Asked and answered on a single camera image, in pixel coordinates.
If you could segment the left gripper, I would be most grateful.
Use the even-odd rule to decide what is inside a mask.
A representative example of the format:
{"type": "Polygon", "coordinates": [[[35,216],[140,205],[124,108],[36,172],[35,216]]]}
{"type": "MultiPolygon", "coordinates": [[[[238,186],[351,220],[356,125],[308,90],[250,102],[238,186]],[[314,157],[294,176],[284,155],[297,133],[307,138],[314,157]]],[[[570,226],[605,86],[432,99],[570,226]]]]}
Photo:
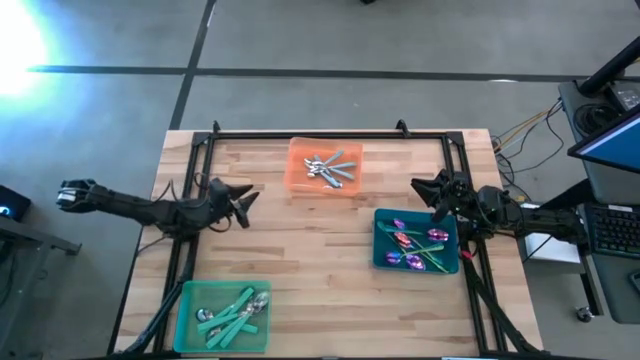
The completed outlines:
{"type": "Polygon", "coordinates": [[[209,182],[208,191],[209,223],[219,223],[224,218],[230,218],[233,208],[231,201],[235,200],[233,205],[236,220],[243,229],[249,228],[248,212],[260,193],[253,192],[245,197],[242,196],[252,188],[252,184],[228,185],[220,178],[213,178],[209,182]]]}

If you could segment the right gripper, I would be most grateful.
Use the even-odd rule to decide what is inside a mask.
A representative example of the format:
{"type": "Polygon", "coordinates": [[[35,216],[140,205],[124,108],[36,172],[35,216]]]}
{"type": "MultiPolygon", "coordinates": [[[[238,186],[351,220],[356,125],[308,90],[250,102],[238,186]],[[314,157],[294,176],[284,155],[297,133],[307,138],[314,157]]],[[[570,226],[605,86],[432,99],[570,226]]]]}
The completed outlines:
{"type": "Polygon", "coordinates": [[[455,172],[449,179],[448,171],[442,169],[431,180],[412,178],[410,185],[427,206],[436,205],[433,221],[442,221],[450,212],[469,216],[476,210],[476,193],[466,173],[455,172]]]}

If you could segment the blue plastic bin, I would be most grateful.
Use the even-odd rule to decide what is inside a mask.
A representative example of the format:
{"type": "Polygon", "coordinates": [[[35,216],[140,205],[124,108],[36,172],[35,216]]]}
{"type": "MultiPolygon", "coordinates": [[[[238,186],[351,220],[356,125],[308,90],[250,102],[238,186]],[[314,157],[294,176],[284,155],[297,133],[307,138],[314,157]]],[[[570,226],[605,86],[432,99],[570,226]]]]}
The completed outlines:
{"type": "Polygon", "coordinates": [[[377,209],[374,212],[373,220],[373,238],[372,238],[372,265],[380,270],[392,270],[402,271],[420,274],[436,274],[436,275],[453,275],[459,271],[458,260],[458,232],[457,222],[452,215],[447,215],[442,221],[434,222],[431,219],[431,213],[414,212],[399,209],[377,209]],[[393,220],[398,218],[402,220],[406,228],[404,230],[398,229],[393,220]],[[404,264],[390,265],[385,260],[385,253],[387,251],[398,251],[396,245],[391,239],[384,235],[383,232],[377,228],[376,223],[384,223],[390,231],[402,231],[409,237],[413,238],[423,246],[434,245],[439,242],[432,242],[427,238],[427,231],[432,228],[438,228],[445,230],[449,233],[449,239],[447,242],[441,242],[444,245],[444,249],[439,252],[435,252],[434,255],[437,259],[443,262],[444,267],[448,270],[448,273],[442,273],[438,271],[430,263],[426,263],[426,269],[424,271],[416,271],[408,269],[404,264]]]}

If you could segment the white paper sheet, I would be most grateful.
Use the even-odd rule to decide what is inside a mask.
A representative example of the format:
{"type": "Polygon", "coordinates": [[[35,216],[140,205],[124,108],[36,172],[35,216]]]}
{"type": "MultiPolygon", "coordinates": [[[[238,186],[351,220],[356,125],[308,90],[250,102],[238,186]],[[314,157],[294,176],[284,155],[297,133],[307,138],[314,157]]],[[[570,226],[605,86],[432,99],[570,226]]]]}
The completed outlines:
{"type": "Polygon", "coordinates": [[[548,234],[532,233],[525,237],[525,257],[529,260],[545,260],[579,264],[576,245],[550,238],[548,234]]]}

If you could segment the grey computer cart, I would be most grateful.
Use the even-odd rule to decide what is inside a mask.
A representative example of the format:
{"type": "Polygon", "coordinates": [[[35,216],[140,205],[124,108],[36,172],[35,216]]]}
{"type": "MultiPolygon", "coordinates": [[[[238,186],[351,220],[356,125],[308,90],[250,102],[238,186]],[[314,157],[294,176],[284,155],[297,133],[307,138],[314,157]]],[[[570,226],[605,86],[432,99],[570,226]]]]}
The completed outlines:
{"type": "MultiPolygon", "coordinates": [[[[576,112],[583,105],[600,105],[602,102],[580,95],[573,82],[560,84],[558,90],[573,136],[577,141],[583,140],[585,136],[576,125],[576,112]]],[[[640,216],[640,175],[588,161],[584,167],[594,201],[584,205],[580,213],[587,217],[585,223],[590,236],[595,235],[593,216],[598,209],[609,213],[627,206],[640,216]]],[[[595,245],[591,246],[591,252],[612,319],[620,324],[639,325],[640,291],[633,284],[631,275],[640,272],[640,258],[618,255],[609,250],[599,251],[595,245]]]]}

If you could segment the black keyboard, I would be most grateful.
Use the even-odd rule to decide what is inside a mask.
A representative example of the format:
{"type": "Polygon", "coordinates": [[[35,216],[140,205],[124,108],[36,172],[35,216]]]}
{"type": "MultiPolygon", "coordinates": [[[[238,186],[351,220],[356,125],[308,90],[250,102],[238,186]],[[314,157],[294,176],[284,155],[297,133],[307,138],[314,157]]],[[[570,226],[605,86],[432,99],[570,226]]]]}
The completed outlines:
{"type": "Polygon", "coordinates": [[[593,252],[640,259],[640,207],[591,204],[585,214],[593,252]]]}

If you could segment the grey side table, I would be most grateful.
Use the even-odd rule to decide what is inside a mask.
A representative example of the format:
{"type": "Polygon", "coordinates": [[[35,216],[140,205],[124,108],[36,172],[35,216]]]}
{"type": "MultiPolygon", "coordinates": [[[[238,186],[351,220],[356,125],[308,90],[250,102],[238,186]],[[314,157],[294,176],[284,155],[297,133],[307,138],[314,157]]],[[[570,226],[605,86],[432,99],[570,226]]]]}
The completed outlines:
{"type": "Polygon", "coordinates": [[[0,240],[9,248],[7,282],[0,290],[0,360],[8,360],[12,350],[7,342],[49,253],[57,249],[66,255],[76,256],[82,245],[7,217],[0,217],[0,240]]]}

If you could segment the black power adapter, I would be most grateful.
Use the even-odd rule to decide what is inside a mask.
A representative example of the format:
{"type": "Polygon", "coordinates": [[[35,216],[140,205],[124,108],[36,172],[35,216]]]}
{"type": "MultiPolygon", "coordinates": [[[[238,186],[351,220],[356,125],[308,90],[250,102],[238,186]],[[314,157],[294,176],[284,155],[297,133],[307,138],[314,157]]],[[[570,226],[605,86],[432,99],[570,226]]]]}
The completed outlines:
{"type": "Polygon", "coordinates": [[[614,82],[611,87],[612,102],[623,111],[640,104],[640,83],[614,82]]]}

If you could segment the black pole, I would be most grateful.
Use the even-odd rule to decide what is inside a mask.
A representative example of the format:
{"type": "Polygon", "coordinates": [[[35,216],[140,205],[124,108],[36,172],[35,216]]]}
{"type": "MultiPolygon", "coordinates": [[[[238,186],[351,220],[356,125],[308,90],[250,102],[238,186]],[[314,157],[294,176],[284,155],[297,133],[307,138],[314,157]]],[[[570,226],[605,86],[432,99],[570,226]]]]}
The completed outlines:
{"type": "Polygon", "coordinates": [[[592,96],[608,82],[613,81],[621,72],[640,57],[640,36],[637,36],[624,49],[616,54],[604,66],[578,86],[583,96],[592,96]]]}

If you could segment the black electronic box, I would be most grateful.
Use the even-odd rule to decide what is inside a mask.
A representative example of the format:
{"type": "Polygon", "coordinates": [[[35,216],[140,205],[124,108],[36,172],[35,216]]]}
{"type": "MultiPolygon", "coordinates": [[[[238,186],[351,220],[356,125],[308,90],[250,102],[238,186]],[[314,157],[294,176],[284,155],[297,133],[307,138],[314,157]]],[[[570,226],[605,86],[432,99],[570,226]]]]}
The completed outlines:
{"type": "Polygon", "coordinates": [[[31,207],[31,200],[22,194],[0,185],[0,216],[21,222],[31,207]]]}

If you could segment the black aluminium rig frame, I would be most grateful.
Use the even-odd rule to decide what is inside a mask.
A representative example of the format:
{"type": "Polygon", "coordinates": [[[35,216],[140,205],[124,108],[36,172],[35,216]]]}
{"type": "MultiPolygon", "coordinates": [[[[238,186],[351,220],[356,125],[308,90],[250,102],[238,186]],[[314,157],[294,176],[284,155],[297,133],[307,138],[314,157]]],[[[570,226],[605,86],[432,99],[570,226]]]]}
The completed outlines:
{"type": "Polygon", "coordinates": [[[131,345],[158,310],[188,254],[202,280],[265,280],[272,285],[269,357],[439,357],[506,350],[486,307],[469,296],[462,273],[419,275],[371,264],[379,208],[420,211],[414,177],[466,171],[475,186],[498,185],[489,134],[465,130],[333,130],[322,137],[363,146],[362,185],[353,197],[292,193],[284,184],[293,132],[170,131],[154,161],[153,190],[175,181],[194,196],[195,177],[250,184],[258,193],[250,226],[204,231],[173,245],[141,233],[116,320],[111,351],[131,345]]]}

